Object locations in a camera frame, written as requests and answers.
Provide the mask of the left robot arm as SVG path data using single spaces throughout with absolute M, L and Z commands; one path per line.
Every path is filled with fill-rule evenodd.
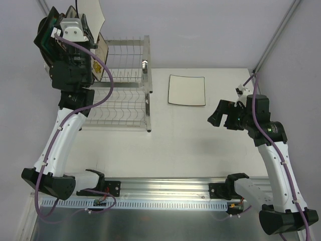
M 61 95 L 45 148 L 34 166 L 22 171 L 22 179 L 36 192 L 59 200 L 84 189 L 101 195 L 105 191 L 101 173 L 90 169 L 80 174 L 65 172 L 72 144 L 96 107 L 91 87 L 95 80 L 92 61 L 98 59 L 93 52 L 97 43 L 86 16 L 71 18 L 52 8 L 39 23 L 34 44 L 49 68 L 52 87 Z

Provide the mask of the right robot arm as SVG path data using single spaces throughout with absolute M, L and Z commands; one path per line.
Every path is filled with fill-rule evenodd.
M 247 130 L 265 164 L 272 197 L 267 196 L 245 173 L 230 174 L 223 187 L 215 190 L 220 198 L 243 197 L 258 211 L 261 227 L 267 235 L 300 231 L 318 222 L 316 210 L 304 201 L 290 164 L 287 136 L 280 122 L 270 120 L 269 99 L 265 95 L 248 95 L 244 102 L 221 100 L 208 118 L 218 127 L 226 115 L 228 130 Z

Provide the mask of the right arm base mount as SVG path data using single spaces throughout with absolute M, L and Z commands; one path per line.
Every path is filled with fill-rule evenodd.
M 232 194 L 225 183 L 209 183 L 208 186 L 210 199 L 232 199 Z

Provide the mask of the dark square teal-centre plate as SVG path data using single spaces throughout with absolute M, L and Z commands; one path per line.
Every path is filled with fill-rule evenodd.
M 59 12 L 55 7 L 52 7 L 48 16 L 39 24 L 38 33 L 34 40 L 40 51 L 51 60 L 57 60 L 59 57 L 58 44 L 55 38 L 51 38 L 51 33 L 60 19 Z

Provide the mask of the cream floral square plate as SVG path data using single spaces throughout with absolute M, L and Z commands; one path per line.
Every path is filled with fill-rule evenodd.
M 67 9 L 66 18 L 78 18 L 76 9 L 73 6 L 69 6 L 69 8 Z

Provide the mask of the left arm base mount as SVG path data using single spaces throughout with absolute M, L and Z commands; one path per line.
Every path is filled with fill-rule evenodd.
M 121 191 L 121 181 L 105 180 L 103 191 L 106 191 L 114 197 L 119 197 Z

